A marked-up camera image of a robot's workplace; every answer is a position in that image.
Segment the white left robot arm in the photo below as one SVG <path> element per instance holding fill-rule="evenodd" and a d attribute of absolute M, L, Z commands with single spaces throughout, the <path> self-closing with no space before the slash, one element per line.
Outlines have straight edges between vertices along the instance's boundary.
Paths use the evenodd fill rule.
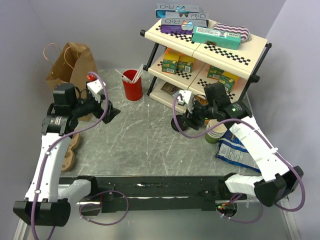
<path fill-rule="evenodd" d="M 63 227 L 71 208 L 79 200 L 95 200 L 99 195 L 94 176 L 78 176 L 65 190 L 58 191 L 62 165 L 79 118 L 93 114 L 105 124 L 120 113 L 108 99 L 104 83 L 86 83 L 86 98 L 72 83 L 62 83 L 53 91 L 41 128 L 41 149 L 33 180 L 24 200 L 16 201 L 13 212 L 31 226 Z"/>

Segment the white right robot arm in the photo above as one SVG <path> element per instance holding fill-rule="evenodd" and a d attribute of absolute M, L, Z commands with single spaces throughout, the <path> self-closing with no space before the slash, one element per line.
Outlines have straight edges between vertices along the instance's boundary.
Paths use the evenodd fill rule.
<path fill-rule="evenodd" d="M 264 206 L 271 207 L 287 197 L 297 187 L 301 189 L 300 204 L 290 209 L 300 210 L 306 200 L 304 175 L 299 166 L 292 166 L 285 160 L 263 134 L 250 109 L 240 100 L 231 102 L 222 83 L 213 83 L 204 87 L 207 104 L 201 104 L 189 90 L 180 90 L 173 100 L 173 106 L 186 105 L 183 114 L 186 124 L 198 130 L 205 119 L 217 120 L 217 123 L 206 130 L 224 125 L 246 148 L 260 170 L 259 176 L 246 176 L 232 173 L 225 176 L 218 187 L 223 199 L 230 199 L 235 194 L 246 194 L 256 197 Z"/>

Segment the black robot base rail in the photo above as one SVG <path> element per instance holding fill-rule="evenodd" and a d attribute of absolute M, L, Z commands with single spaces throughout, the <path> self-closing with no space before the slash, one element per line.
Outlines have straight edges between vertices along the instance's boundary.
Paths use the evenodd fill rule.
<path fill-rule="evenodd" d="M 98 176 L 95 193 L 83 202 L 101 201 L 102 213 L 118 211 L 191 210 L 215 211 L 218 203 L 246 200 L 223 184 L 225 176 Z"/>

